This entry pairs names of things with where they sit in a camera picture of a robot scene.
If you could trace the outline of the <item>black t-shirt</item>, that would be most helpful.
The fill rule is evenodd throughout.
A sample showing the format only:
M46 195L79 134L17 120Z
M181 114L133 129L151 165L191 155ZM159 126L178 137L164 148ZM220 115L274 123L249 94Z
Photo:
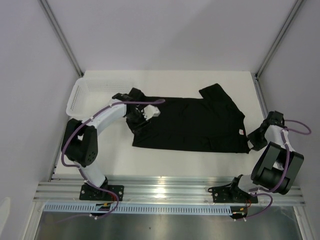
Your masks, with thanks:
M249 153L245 115L215 83L199 90L201 98L165 97L160 115L147 123L126 119L139 148L189 152Z

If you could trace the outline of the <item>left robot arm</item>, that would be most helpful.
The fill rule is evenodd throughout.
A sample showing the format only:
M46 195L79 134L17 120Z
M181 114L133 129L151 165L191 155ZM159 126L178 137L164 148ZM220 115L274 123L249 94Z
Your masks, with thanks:
M99 135L122 118L129 122L131 131L137 134L152 118L159 116L157 103L137 100L131 93L117 93L107 105L90 117L83 120L72 118L67 122L60 161L64 167L79 171L84 182L91 186L90 192L97 200L105 199L109 193L105 185L107 177L96 163Z

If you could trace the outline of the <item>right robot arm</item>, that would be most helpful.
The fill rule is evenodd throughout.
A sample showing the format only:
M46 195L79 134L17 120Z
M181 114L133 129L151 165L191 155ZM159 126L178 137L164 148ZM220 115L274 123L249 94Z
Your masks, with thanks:
M289 128L284 115L270 111L261 125L248 136L251 150L263 150L252 173L239 175L232 181L228 196L239 202L253 191L285 195L291 189L304 162L304 156L294 150L289 140Z

